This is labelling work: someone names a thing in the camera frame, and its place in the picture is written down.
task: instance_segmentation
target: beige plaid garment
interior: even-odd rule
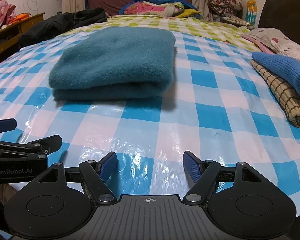
[[[300,96],[296,90],[283,78],[268,71],[256,61],[251,60],[250,64],[266,81],[289,121],[300,128]]]

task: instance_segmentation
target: bed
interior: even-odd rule
[[[120,102],[55,102],[48,75],[66,48],[109,26],[171,30],[176,38],[175,82],[160,97]],[[179,194],[189,189],[182,155],[235,166],[252,165],[290,196],[300,215],[300,129],[292,126],[262,77],[249,64],[245,27],[194,18],[113,16],[25,47],[0,63],[0,119],[17,129],[0,140],[27,143],[59,134],[49,165],[66,167],[118,155],[107,184],[120,194]],[[20,189],[24,183],[13,184]],[[71,184],[82,191],[79,184]],[[219,190],[231,183],[220,184]]]

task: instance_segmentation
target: orange object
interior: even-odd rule
[[[10,21],[8,24],[13,24],[13,23],[23,21],[23,20],[28,19],[28,18],[30,18],[29,13],[20,13],[12,21]]]

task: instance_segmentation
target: wooden table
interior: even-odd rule
[[[0,30],[0,62],[19,51],[18,38],[37,22],[42,21],[43,14],[34,15]]]

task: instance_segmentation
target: teal fleece fabric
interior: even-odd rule
[[[108,27],[66,49],[49,85],[57,100],[97,101],[160,95],[172,83],[175,37],[170,31]]]

